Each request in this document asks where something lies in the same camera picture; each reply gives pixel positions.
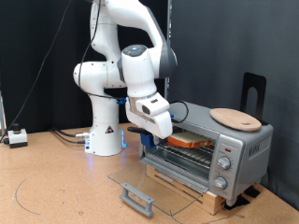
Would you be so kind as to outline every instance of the toaster oven knob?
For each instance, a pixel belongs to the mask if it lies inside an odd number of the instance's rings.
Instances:
[[[223,177],[219,176],[214,180],[214,185],[219,189],[226,189],[227,183]]]
[[[227,157],[221,157],[218,159],[218,165],[223,170],[228,170],[231,167],[231,162]]]

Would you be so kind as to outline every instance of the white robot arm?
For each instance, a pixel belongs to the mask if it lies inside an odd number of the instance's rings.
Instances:
[[[154,47],[147,49],[145,46],[135,45],[121,53],[117,24],[146,31]],[[150,9],[138,0],[93,0],[91,36],[94,36],[93,49],[105,55],[107,61],[79,64],[74,71],[76,83],[78,84],[80,74],[80,87],[83,90],[106,97],[108,95],[104,93],[104,88],[128,87],[128,119],[160,138],[169,136],[172,133],[171,118],[167,111],[169,103],[157,92],[154,79],[170,77],[177,67],[177,59],[166,43]],[[102,156],[116,154],[121,149],[121,136],[117,135],[117,102],[114,99],[92,95],[90,98],[93,103],[93,127],[90,137],[93,139],[90,139],[89,151],[86,151]],[[104,134],[107,125],[114,133]],[[105,152],[104,149],[103,152],[99,147],[109,148],[109,152]]]
[[[137,126],[160,137],[172,133],[167,109],[169,103],[157,92],[154,79],[170,77],[177,67],[175,53],[166,43],[164,35],[150,9],[138,0],[106,0],[110,18],[119,25],[139,28],[149,34],[152,49],[133,45],[122,51],[121,80],[128,87],[126,114]]]

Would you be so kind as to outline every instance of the cable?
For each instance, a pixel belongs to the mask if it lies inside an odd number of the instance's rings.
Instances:
[[[88,51],[88,49],[90,48],[94,38],[95,38],[95,35],[96,35],[96,31],[97,31],[97,26],[98,26],[98,20],[99,20],[99,16],[100,16],[100,10],[101,10],[101,0],[99,1],[99,9],[98,9],[98,12],[97,12],[97,18],[96,18],[96,25],[95,25],[95,29],[94,29],[94,34],[93,34],[93,38],[91,40],[91,42],[89,43],[89,45],[87,46],[87,48],[85,49],[85,52],[83,54],[83,58],[82,58],[82,61],[80,63],[80,68],[79,68],[79,71],[78,71],[78,86],[80,87],[80,89],[85,92],[86,94],[89,94],[89,95],[92,95],[92,96],[97,96],[97,97],[103,97],[103,98],[107,98],[107,99],[115,99],[115,100],[119,100],[121,101],[122,98],[119,98],[119,97],[113,97],[113,96],[105,96],[105,95],[97,95],[97,94],[93,94],[93,93],[90,93],[90,92],[87,92],[85,90],[83,90],[81,88],[81,68],[82,68],[82,64],[84,63],[84,60],[85,60],[85,56],[86,56],[86,53]]]
[[[38,71],[36,80],[35,80],[33,86],[31,87],[31,90],[29,90],[29,92],[28,92],[28,94],[27,94],[27,97],[26,97],[24,103],[22,104],[21,110],[19,111],[19,113],[18,113],[18,115],[16,116],[16,118],[11,122],[11,124],[10,124],[10,125],[8,126],[8,128],[6,129],[6,132],[5,132],[4,135],[2,136],[2,138],[1,138],[1,140],[0,140],[0,143],[2,143],[3,138],[7,135],[7,131],[10,130],[11,125],[17,120],[17,118],[19,117],[19,115],[20,115],[21,112],[23,111],[23,109],[24,109],[24,107],[25,107],[25,105],[26,105],[26,103],[27,103],[27,101],[28,101],[28,98],[29,98],[29,96],[31,95],[31,92],[33,91],[34,87],[36,86],[36,83],[37,83],[37,81],[38,81],[38,78],[39,78],[39,76],[40,76],[40,73],[41,73],[41,71],[42,71],[42,69],[43,69],[43,67],[44,67],[45,61],[46,61],[46,59],[48,58],[48,56],[49,56],[49,54],[50,54],[50,51],[52,50],[53,45],[54,45],[54,43],[55,43],[55,40],[56,40],[56,38],[57,38],[57,35],[59,34],[59,32],[60,32],[60,30],[61,30],[61,28],[62,28],[62,25],[63,25],[63,22],[64,22],[64,16],[65,16],[65,14],[66,14],[66,11],[68,10],[68,8],[69,8],[69,6],[71,5],[72,1],[73,1],[73,0],[70,0],[70,1],[68,2],[68,5],[67,5],[67,7],[66,7],[66,9],[65,9],[65,11],[64,11],[63,18],[62,18],[62,20],[61,20],[61,22],[60,22],[60,25],[59,25],[59,28],[58,28],[58,30],[57,30],[57,32],[56,32],[56,35],[55,35],[54,39],[52,40],[52,43],[51,43],[51,45],[50,45],[50,48],[49,48],[49,50],[48,50],[48,52],[47,52],[47,54],[46,54],[46,56],[45,56],[45,58],[44,58],[42,64],[40,65],[40,68],[39,68],[39,71]]]
[[[85,141],[77,141],[77,142],[73,142],[73,141],[70,141],[66,138],[63,138],[61,135],[59,135],[57,132],[55,132],[54,130],[52,130],[54,133],[56,133],[60,138],[64,139],[66,142],[69,142],[69,143],[75,143],[75,144],[85,144]]]
[[[179,120],[179,121],[177,121],[177,120],[175,120],[175,119],[171,119],[171,121],[174,122],[174,123],[181,123],[181,122],[185,121],[185,119],[188,117],[188,114],[189,114],[189,108],[188,108],[187,104],[186,104],[185,102],[183,102],[183,101],[174,101],[174,102],[171,102],[171,103],[169,103],[169,104],[171,105],[171,104],[175,104],[175,103],[181,103],[181,104],[184,104],[184,105],[186,106],[186,109],[187,109],[187,113],[186,113],[186,116],[185,116],[184,119]]]
[[[52,128],[50,129],[50,131],[56,131],[56,132],[61,133],[61,134],[65,135],[65,136],[67,136],[67,137],[76,137],[75,134],[72,134],[72,133],[64,133],[63,131],[61,131],[61,130],[59,130],[59,129],[57,129],[57,128],[54,128],[54,127],[52,127]]]

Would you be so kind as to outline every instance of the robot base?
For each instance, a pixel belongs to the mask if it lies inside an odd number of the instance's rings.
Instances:
[[[113,156],[122,150],[119,123],[95,123],[89,137],[85,139],[85,152],[97,156]]]

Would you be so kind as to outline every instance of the metal pole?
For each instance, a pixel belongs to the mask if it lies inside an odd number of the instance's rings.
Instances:
[[[3,136],[6,132],[6,126],[4,123],[4,110],[3,110],[2,92],[1,91],[0,91],[0,122],[1,122],[2,136]]]
[[[168,11],[167,11],[167,44],[170,46],[170,25],[171,25],[171,5],[172,5],[172,0],[168,0]],[[169,77],[165,79],[164,82],[164,98],[167,100],[168,98],[168,82],[169,82]]]

